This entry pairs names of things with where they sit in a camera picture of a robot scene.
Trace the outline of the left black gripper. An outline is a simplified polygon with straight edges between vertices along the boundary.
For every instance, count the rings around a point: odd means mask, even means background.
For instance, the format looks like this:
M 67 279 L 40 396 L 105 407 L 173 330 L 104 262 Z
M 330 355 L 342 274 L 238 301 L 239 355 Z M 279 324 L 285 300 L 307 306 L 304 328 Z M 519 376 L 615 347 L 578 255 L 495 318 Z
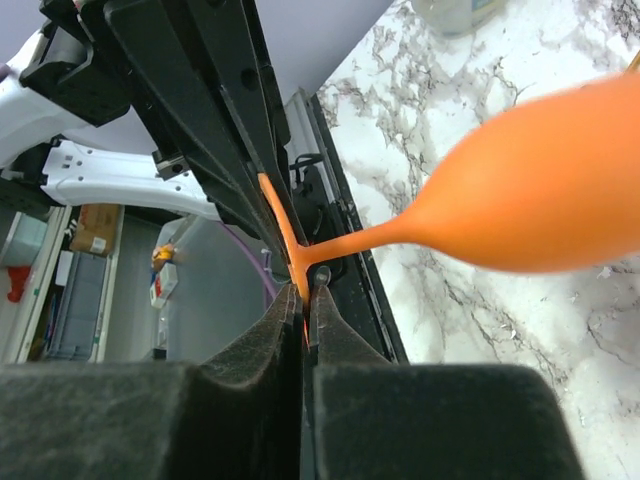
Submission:
M 108 1 L 105 23 L 142 85 L 178 133 L 203 190 L 280 256 L 274 214 L 218 91 L 190 1 Z M 185 165 L 162 176 L 149 153 L 118 152 L 97 133 L 131 108 L 79 22 L 74 1 L 44 1 L 46 23 L 19 51 L 19 197 L 22 200 L 197 200 Z

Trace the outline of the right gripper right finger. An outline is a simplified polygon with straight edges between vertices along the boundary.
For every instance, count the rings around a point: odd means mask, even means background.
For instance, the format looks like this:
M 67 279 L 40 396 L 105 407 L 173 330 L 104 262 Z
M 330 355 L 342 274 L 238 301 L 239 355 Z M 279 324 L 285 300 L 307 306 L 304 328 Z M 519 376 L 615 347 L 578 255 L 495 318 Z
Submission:
M 556 397 L 510 364 L 394 364 L 310 303 L 314 453 L 320 479 L 580 479 Z

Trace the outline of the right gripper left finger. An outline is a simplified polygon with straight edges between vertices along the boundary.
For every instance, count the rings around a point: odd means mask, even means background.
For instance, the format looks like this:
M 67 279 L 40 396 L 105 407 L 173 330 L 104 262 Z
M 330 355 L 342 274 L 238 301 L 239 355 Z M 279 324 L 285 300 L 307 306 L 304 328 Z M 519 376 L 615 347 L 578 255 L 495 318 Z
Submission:
M 201 363 L 1 370 L 5 479 L 295 479 L 302 312 L 293 286 Z

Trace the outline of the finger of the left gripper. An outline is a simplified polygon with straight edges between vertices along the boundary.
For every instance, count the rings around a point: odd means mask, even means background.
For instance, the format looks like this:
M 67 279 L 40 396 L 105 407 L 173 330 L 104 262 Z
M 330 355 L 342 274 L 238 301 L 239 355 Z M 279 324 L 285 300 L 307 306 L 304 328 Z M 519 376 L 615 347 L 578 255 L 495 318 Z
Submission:
M 292 199 L 291 139 L 254 1 L 190 1 L 196 31 L 211 60 L 218 91 L 240 135 L 251 175 L 265 174 L 297 238 L 306 240 Z

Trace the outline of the orange wine glass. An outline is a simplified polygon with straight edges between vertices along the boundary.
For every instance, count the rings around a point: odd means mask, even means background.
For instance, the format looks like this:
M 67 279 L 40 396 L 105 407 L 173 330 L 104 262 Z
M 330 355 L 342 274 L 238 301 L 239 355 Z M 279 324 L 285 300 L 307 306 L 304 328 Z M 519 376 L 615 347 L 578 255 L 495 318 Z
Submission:
M 265 174 L 289 271 L 310 289 Z M 511 108 L 464 137 L 415 201 L 362 230 L 373 246 L 417 244 L 501 272 L 565 272 L 639 249 L 639 77 L 624 73 Z

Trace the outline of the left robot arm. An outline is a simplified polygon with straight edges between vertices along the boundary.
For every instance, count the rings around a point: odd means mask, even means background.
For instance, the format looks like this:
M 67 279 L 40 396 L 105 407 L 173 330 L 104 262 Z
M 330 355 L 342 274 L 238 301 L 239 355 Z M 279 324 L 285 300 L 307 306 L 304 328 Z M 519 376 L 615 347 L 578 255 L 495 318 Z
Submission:
M 1 68 L 1 201 L 222 220 L 287 249 L 289 126 L 252 1 L 44 1 Z

